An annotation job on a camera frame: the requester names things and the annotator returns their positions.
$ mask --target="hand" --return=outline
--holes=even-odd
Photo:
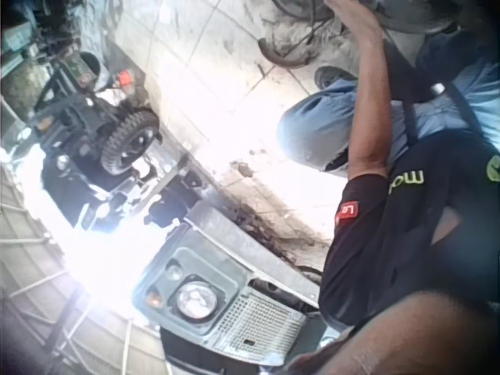
[[[382,27],[377,18],[357,0],[324,0],[325,4],[340,17],[345,26],[352,32],[358,44],[365,41],[382,41]]]

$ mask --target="round headlight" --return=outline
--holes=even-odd
[[[216,310],[217,296],[208,284],[194,281],[177,292],[177,307],[188,318],[205,319]]]
[[[57,168],[58,170],[65,170],[70,162],[70,157],[68,155],[60,155],[57,157]]]

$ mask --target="spare tire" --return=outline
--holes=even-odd
[[[159,132],[158,117],[148,110],[131,113],[109,136],[101,154],[106,172],[116,176],[144,155]]]

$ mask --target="grille mesh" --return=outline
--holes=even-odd
[[[218,324],[214,349],[246,362],[280,366],[304,322],[300,312],[252,290],[240,295]]]

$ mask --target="skin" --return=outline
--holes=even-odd
[[[364,5],[354,0],[326,0],[350,29],[359,46],[359,79],[349,140],[348,179],[363,174],[388,176],[391,151],[391,94],[383,31]]]
[[[446,295],[421,292],[375,317],[315,375],[468,374],[497,340],[493,313],[485,316]]]

